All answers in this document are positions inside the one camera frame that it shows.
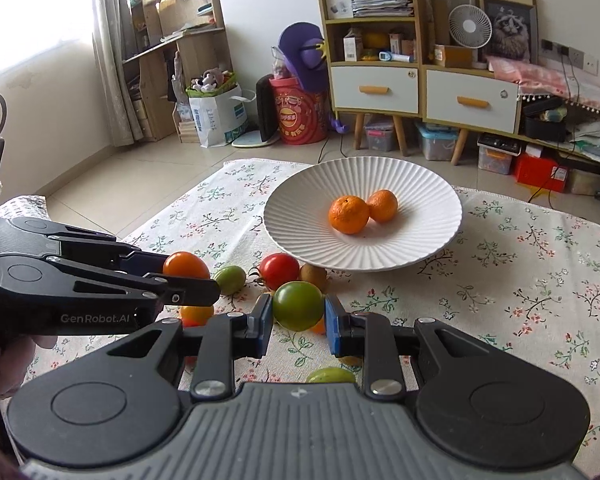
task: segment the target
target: shopping bag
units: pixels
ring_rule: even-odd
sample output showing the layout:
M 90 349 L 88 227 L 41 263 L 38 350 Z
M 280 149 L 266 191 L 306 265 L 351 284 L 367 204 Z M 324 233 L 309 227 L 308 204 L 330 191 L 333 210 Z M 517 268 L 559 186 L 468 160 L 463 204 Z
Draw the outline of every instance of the shopping bag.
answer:
M 240 85 L 213 97 L 190 97 L 189 104 L 196 121 L 200 146 L 224 146 L 240 137 L 247 129 L 244 103 L 255 99 L 242 96 Z

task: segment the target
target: white drawer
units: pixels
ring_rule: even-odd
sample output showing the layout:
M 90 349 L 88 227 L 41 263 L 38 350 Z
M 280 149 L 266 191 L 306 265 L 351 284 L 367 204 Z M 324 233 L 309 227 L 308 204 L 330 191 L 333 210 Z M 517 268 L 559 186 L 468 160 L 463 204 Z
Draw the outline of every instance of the white drawer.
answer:
M 516 126 L 517 97 L 515 83 L 427 70 L 426 120 L 430 122 L 448 121 L 477 130 L 485 128 L 512 134 Z
M 418 113 L 418 69 L 393 66 L 335 66 L 336 108 Z

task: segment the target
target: tablecloth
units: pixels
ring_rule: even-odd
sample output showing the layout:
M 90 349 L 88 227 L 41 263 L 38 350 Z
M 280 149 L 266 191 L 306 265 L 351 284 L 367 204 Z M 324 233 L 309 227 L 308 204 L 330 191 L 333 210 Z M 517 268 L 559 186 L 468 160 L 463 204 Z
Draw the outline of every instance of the tablecloth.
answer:
M 267 197 L 305 167 L 259 159 L 228 162 L 125 241 L 159 253 L 192 251 L 211 270 L 225 264 L 248 270 L 277 251 L 263 226 Z M 419 316 L 443 319 L 573 383 L 592 413 L 575 464 L 586 474 L 599 473 L 600 226 L 505 196 L 455 190 L 464 215 L 446 248 L 391 272 L 330 270 L 330 292 L 347 310 L 379 312 L 396 325 L 413 325 Z M 263 291 L 250 279 L 240 293 L 221 298 L 216 313 L 248 312 Z M 160 317 L 176 312 L 167 306 Z M 38 351 L 26 379 L 120 337 L 61 336 L 54 349 Z M 323 336 L 275 326 L 266 357 L 236 361 L 235 378 L 304 381 L 317 368 L 339 365 Z M 403 365 L 408 386 L 416 389 L 408 357 Z M 187 369 L 181 386 L 189 383 Z

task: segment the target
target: light green tomato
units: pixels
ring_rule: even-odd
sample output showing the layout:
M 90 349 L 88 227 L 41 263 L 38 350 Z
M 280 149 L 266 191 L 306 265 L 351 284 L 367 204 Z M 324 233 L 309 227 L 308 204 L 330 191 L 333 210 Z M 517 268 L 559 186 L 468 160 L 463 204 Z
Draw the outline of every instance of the light green tomato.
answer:
M 230 296 L 239 292 L 247 281 L 247 273 L 244 269 L 236 265 L 223 267 L 216 272 L 214 280 L 220 286 L 220 294 Z
M 305 383 L 355 383 L 356 376 L 345 370 L 335 366 L 329 368 L 320 368 L 315 372 L 310 373 Z
M 273 296 L 273 317 L 284 328 L 302 332 L 315 326 L 324 315 L 320 289 L 309 282 L 288 282 Z

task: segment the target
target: cabinet leg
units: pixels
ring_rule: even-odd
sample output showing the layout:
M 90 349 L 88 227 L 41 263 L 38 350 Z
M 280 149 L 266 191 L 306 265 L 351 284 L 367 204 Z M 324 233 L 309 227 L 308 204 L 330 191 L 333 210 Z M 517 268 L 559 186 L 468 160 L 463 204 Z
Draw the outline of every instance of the cabinet leg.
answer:
M 400 152 L 402 156 L 407 156 L 407 139 L 404 137 L 404 127 L 402 126 L 402 117 L 400 115 L 394 115 L 394 126 Z
M 458 132 L 458 142 L 456 142 L 456 148 L 454 149 L 454 156 L 451 157 L 451 164 L 454 166 L 458 165 L 458 160 L 460 160 L 460 156 L 462 155 L 462 150 L 464 150 L 464 144 L 468 136 L 469 130 L 466 128 L 460 128 L 460 131 Z
M 358 113 L 356 114 L 356 129 L 354 131 L 354 142 L 353 142 L 353 148 L 355 150 L 359 150 L 360 149 L 360 143 L 362 142 L 362 130 L 364 129 L 365 126 L 365 115 L 363 113 Z

